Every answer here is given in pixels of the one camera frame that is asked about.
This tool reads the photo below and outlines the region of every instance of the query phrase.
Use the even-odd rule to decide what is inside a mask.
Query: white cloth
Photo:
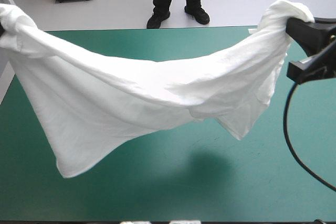
[[[216,118],[244,137],[270,103],[291,38],[289,17],[307,7],[278,0],[254,34],[208,56],[154,62],[106,57],[39,30],[18,7],[0,4],[0,38],[46,133],[63,177],[77,176],[122,143]]]

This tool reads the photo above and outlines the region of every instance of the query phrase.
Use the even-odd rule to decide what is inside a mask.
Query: wrinkled fabric
[[[49,35],[18,7],[0,4],[6,55],[45,131],[63,177],[77,176],[122,143],[215,118],[243,138],[269,106],[300,3],[274,2],[238,44],[194,59],[107,57]]]

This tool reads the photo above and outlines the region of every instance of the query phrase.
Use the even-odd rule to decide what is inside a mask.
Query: green tabletop
[[[247,27],[50,33],[103,55],[155,61],[207,55],[248,36]],[[288,54],[287,61],[305,57],[296,44]],[[270,108],[242,141],[213,119],[189,123],[128,141],[71,179],[58,173],[14,78],[0,105],[0,220],[336,220],[336,193],[297,165],[285,144],[287,61]],[[299,156],[333,184],[335,97],[335,80],[304,84],[289,113]]]

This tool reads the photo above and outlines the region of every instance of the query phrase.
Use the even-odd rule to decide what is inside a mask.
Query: black clamp
[[[287,77],[302,84],[336,77],[336,19],[315,18],[315,23],[297,18],[287,21],[286,33],[308,58],[289,62]]]

